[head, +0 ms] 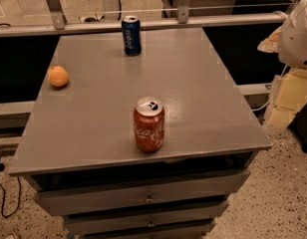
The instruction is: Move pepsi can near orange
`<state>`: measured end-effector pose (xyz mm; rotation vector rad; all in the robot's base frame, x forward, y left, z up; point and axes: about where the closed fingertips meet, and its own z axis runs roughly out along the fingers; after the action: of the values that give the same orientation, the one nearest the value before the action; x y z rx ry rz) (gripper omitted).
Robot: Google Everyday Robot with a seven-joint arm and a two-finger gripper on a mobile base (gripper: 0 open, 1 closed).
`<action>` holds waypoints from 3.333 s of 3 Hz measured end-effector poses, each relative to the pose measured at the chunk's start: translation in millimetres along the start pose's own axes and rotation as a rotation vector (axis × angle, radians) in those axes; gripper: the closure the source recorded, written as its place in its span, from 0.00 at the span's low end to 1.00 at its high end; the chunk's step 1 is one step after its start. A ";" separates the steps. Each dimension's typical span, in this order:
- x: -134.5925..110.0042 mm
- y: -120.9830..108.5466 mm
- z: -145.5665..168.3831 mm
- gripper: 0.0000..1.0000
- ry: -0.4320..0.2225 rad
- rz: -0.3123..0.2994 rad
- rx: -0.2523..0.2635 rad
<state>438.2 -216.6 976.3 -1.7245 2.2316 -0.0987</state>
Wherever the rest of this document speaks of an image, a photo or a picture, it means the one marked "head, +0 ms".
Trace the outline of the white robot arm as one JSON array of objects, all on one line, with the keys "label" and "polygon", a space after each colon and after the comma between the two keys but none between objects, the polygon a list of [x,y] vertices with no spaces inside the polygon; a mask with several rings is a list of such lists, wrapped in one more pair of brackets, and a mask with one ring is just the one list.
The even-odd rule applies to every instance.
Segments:
[{"label": "white robot arm", "polygon": [[301,0],[283,22],[278,57],[281,63],[307,69],[307,0]]}]

